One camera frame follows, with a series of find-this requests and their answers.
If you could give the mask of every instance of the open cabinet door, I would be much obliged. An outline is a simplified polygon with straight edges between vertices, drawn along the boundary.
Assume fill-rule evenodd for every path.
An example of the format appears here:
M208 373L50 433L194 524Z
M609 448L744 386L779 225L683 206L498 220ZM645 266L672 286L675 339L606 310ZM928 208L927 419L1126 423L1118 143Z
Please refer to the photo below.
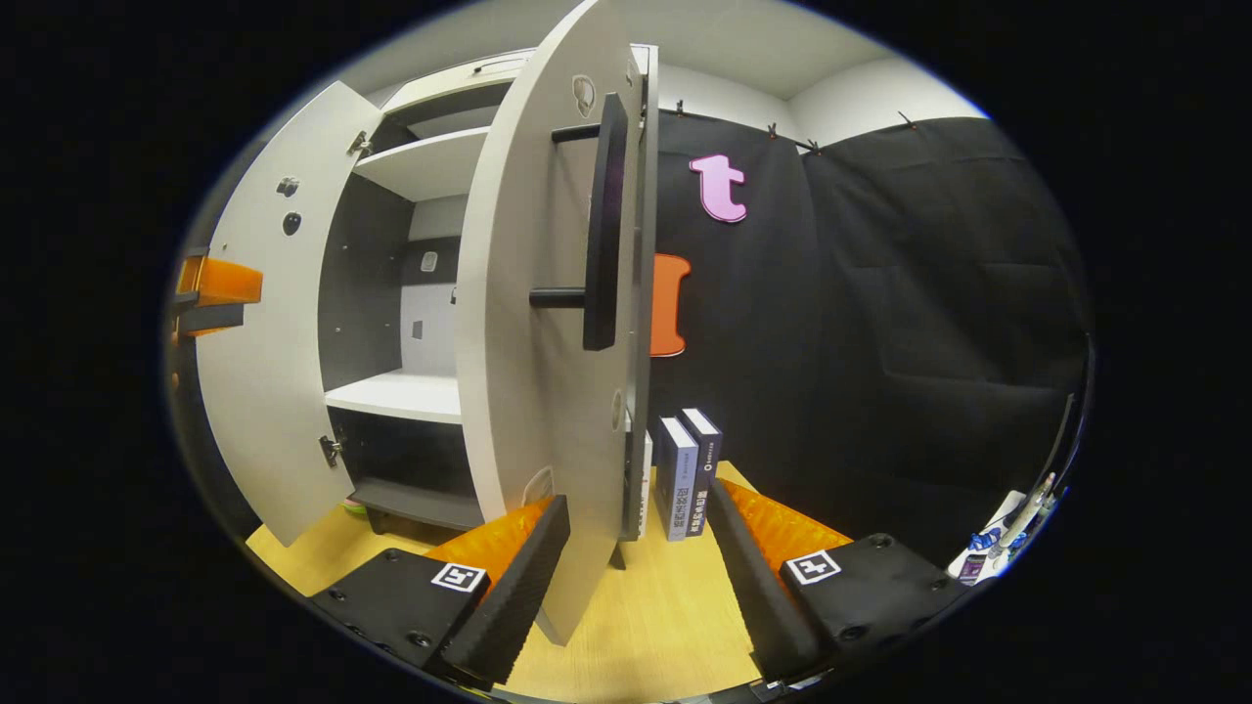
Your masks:
M521 506L545 467L568 497L570 540L538 619L558 644L582 618L622 525L642 83L610 3L575 8L505 96L462 230L456 362L475 490L488 521ZM625 132L620 162L597 160L593 134L553 140L553 130L597 123ZM615 241L605 213L616 194ZM546 287L586 287L593 314L532 307L532 291ZM585 323L595 328L586 337Z
M209 257L262 273L259 303L239 327L197 341L204 410L230 475L283 544L352 494L343 457L334 467L319 438L334 440L318 358L322 256L339 195L382 111L336 81L275 134L218 220ZM299 180L289 197L282 179ZM299 227L284 232L289 213Z

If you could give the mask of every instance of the wooden table surface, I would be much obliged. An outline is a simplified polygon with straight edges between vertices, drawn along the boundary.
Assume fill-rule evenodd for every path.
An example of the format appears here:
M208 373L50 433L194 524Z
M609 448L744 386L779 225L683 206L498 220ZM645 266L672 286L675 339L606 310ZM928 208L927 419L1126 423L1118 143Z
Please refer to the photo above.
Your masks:
M717 465L717 476L751 487L730 462ZM621 544L626 569L605 566L568 645L553 645L532 625L512 675L495 693L588 704L659 701L760 676L712 526L700 537L669 542L655 502L647 520L642 540ZM374 535L364 516L337 507L289 547L265 526L247 545L310 596L387 547L422 555L454 535L436 527L423 541Z

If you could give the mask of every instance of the black door handle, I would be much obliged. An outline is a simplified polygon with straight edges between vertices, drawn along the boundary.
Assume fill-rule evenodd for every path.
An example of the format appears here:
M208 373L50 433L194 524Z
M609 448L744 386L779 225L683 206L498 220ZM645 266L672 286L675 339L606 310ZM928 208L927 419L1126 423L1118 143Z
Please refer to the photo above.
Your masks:
M600 124L552 130L552 142L597 138L596 173L587 223L583 287L531 289L536 308L582 308L582 348L598 352L617 337L617 259L621 246L622 188L626 182L626 109L616 93L605 95Z

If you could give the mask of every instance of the pink letter t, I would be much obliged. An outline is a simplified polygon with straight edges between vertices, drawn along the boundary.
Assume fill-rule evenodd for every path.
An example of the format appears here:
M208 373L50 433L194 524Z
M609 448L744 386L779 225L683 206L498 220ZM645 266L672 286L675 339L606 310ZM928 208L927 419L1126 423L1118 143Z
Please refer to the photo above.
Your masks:
M700 202L709 215L724 223L747 215L746 205L730 200L730 184L744 183L744 172L730 168L730 159L722 154L692 159L691 170L700 174Z

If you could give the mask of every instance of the black backdrop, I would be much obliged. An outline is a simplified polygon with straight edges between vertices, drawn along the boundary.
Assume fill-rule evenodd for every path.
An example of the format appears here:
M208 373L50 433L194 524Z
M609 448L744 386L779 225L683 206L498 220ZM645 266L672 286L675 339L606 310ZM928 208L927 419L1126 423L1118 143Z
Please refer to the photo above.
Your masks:
M657 252L692 271L687 348L652 360L650 411L706 408L766 495L945 565L1043 467L1088 313L1064 218L1000 130L915 128L801 157L662 113ZM745 174L737 223L700 204L689 163L710 154Z

